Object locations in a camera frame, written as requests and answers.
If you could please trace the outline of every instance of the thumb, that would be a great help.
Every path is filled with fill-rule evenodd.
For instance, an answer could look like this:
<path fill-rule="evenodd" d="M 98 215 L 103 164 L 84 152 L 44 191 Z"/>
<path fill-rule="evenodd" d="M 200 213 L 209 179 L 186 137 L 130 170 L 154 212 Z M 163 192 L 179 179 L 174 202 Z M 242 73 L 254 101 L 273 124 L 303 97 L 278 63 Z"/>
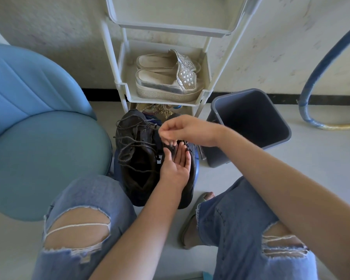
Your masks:
<path fill-rule="evenodd" d="M 160 131 L 159 135 L 167 140 L 185 140 L 185 131 L 184 129 L 179 130 L 170 130 L 170 131 Z"/>
<path fill-rule="evenodd" d="M 172 161 L 171 151 L 167 147 L 163 148 L 163 152 L 164 152 L 165 159 Z"/>

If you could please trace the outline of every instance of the middle shelf tray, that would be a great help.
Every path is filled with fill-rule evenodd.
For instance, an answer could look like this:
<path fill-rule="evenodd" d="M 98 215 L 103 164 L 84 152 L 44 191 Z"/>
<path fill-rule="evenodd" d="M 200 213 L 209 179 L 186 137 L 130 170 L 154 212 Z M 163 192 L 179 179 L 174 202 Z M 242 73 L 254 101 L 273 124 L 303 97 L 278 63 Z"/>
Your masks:
<path fill-rule="evenodd" d="M 211 81 L 209 61 L 207 53 L 204 53 L 201 48 L 128 40 L 121 44 L 117 65 L 122 82 L 116 82 L 116 85 L 117 89 L 126 95 L 129 102 L 198 106 L 203 98 L 207 98 L 209 94 L 207 89 L 203 89 L 196 100 L 186 103 L 170 102 L 162 99 L 146 99 L 138 96 L 136 88 L 137 57 L 145 54 L 163 53 L 169 49 L 175 49 L 181 54 L 198 60 L 201 64 L 201 70 L 197 76 L 203 80 L 205 88 L 209 86 Z"/>

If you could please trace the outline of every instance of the chair seat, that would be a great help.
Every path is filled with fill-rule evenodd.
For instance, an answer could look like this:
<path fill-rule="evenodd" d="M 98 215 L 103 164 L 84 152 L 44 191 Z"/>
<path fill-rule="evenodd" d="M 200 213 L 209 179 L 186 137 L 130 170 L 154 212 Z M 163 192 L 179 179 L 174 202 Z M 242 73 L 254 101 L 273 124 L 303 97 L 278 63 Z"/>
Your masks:
<path fill-rule="evenodd" d="M 72 180 L 105 175 L 111 158 L 109 136 L 93 118 L 66 111 L 31 116 L 0 136 L 0 212 L 41 220 Z"/>

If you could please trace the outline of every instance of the blue hose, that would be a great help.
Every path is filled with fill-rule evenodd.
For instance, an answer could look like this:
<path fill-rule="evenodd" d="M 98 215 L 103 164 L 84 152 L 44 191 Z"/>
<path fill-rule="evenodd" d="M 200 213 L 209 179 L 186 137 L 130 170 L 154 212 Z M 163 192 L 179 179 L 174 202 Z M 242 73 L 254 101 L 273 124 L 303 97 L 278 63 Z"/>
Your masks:
<path fill-rule="evenodd" d="M 311 92 L 313 90 L 314 85 L 321 78 L 327 68 L 331 65 L 331 63 L 350 45 L 350 30 L 347 32 L 341 39 L 336 43 L 335 46 L 324 56 L 324 58 L 320 61 L 320 63 L 316 66 L 315 70 L 313 70 L 309 79 L 303 87 L 301 95 L 298 100 L 299 105 L 299 113 L 304 121 L 308 122 L 312 126 L 317 128 L 326 129 L 326 130 L 350 130 L 350 124 L 344 125 L 330 125 L 324 124 L 316 121 L 311 118 L 308 112 L 308 104 Z"/>

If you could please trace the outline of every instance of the knee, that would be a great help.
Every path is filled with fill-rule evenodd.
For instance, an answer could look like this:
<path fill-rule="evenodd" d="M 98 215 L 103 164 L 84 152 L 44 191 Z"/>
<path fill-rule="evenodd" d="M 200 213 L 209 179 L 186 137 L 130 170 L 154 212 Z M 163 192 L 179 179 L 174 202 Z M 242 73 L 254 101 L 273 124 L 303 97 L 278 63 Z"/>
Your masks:
<path fill-rule="evenodd" d="M 83 249 L 101 243 L 109 236 L 109 217 L 90 207 L 77 207 L 63 213 L 48 230 L 44 248 Z"/>
<path fill-rule="evenodd" d="M 270 258 L 304 257 L 308 248 L 280 221 L 269 226 L 262 235 L 262 253 Z"/>

